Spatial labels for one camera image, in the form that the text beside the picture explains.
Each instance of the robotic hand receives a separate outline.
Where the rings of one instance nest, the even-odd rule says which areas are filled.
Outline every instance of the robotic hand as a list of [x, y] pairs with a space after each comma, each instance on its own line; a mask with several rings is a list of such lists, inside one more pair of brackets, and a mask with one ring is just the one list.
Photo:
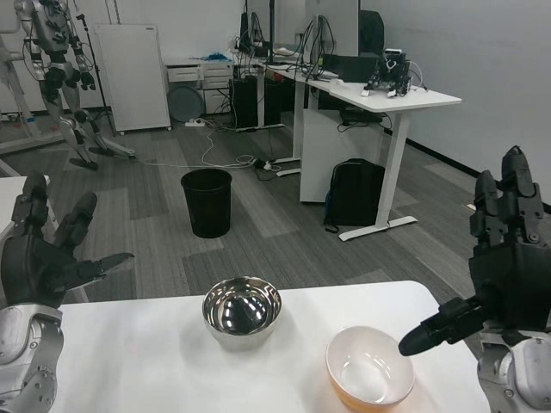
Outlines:
[[53, 243], [43, 239], [48, 216], [46, 181], [32, 174], [17, 197], [14, 235], [3, 248], [1, 273], [9, 307], [0, 311], [0, 413], [46, 413], [55, 400], [56, 366], [63, 348], [65, 293], [105, 278], [132, 254], [78, 262], [96, 208], [88, 192], [66, 215]]
[[551, 251], [540, 237], [540, 189], [518, 146], [502, 164], [503, 195], [490, 171], [475, 190], [469, 261], [474, 297], [452, 299], [399, 345], [402, 355], [422, 353], [481, 331], [479, 382], [493, 413], [551, 411]]

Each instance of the white cabinet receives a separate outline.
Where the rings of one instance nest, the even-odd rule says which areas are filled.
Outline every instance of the white cabinet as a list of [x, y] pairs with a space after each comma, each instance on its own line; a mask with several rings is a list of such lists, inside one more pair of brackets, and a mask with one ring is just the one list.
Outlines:
[[155, 26], [95, 25], [117, 131], [170, 126]]
[[167, 58], [164, 62], [171, 88], [179, 83], [194, 87], [205, 99], [205, 114], [222, 113], [222, 104], [230, 94], [232, 62], [186, 58]]

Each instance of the desk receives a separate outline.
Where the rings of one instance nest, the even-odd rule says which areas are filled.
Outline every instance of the desk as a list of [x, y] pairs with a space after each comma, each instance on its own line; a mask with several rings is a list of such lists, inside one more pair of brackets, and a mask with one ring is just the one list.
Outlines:
[[[286, 71], [286, 67], [281, 69], [269, 67], [268, 69], [284, 77], [294, 78], [294, 72]], [[373, 147], [359, 144], [357, 139], [352, 139], [348, 147], [344, 148], [347, 146], [344, 134], [334, 133], [334, 128], [338, 125], [339, 120], [335, 116], [329, 119], [328, 115], [324, 114], [324, 112], [329, 111], [319, 111], [317, 102], [310, 105], [308, 110], [305, 111], [302, 102], [304, 101], [305, 83], [307, 83], [356, 107], [374, 113], [394, 115], [393, 136], [391, 137], [385, 165], [385, 177], [376, 222], [370, 227], [345, 232], [339, 236], [340, 239], [348, 241], [352, 238], [417, 222], [413, 217], [388, 220], [412, 112], [414, 110], [459, 104], [461, 99], [432, 90], [427, 92], [424, 89], [411, 90], [404, 97], [394, 98], [388, 98], [385, 91], [375, 90], [371, 92], [370, 96], [364, 97], [361, 96], [364, 83], [332, 84], [312, 80], [306, 81], [306, 78], [300, 73], [297, 73], [296, 81], [293, 157], [280, 160], [280, 162], [301, 160], [302, 165], [300, 170], [284, 171], [279, 175], [301, 172], [300, 200], [324, 202], [325, 195], [329, 190], [333, 168], [348, 158], [366, 157], [366, 153], [373, 150]]]
[[[11, 220], [11, 215], [14, 212], [15, 199], [23, 193], [23, 185], [27, 180], [26, 176], [13, 176], [10, 178], [0, 178], [0, 244], [3, 245], [9, 234], [11, 233], [14, 223]], [[46, 176], [46, 183], [50, 183], [50, 178]], [[58, 221], [53, 214], [52, 206], [48, 201], [48, 218], [55, 230], [58, 229]], [[87, 303], [88, 296], [84, 288], [74, 290], [75, 296], [79, 302]]]
[[[65, 346], [51, 413], [350, 413], [325, 371], [341, 329], [370, 325], [400, 339], [437, 312], [418, 283], [281, 291], [274, 333], [228, 353], [205, 327], [202, 297], [63, 305]], [[464, 342], [412, 357], [416, 385], [393, 413], [489, 413]]]

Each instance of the orange bowl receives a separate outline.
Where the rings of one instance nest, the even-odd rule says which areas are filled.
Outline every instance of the orange bowl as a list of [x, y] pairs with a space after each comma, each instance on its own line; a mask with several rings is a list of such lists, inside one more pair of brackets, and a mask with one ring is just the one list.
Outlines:
[[371, 327], [351, 327], [334, 336], [325, 364], [338, 398], [361, 413], [398, 404], [415, 383], [412, 362], [399, 353], [398, 342]]

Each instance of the drawer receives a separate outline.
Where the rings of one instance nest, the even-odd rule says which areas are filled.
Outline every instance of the drawer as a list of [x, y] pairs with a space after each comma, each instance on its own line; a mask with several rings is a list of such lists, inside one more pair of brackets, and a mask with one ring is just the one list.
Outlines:
[[226, 100], [226, 97], [222, 95], [218, 90], [205, 90], [205, 108], [206, 114], [222, 114], [222, 103]]
[[204, 64], [202, 69], [204, 77], [231, 76], [233, 74], [232, 63]]
[[193, 82], [202, 80], [201, 68], [199, 66], [171, 67], [168, 69], [169, 82]]
[[227, 89], [231, 76], [205, 77], [203, 89]]

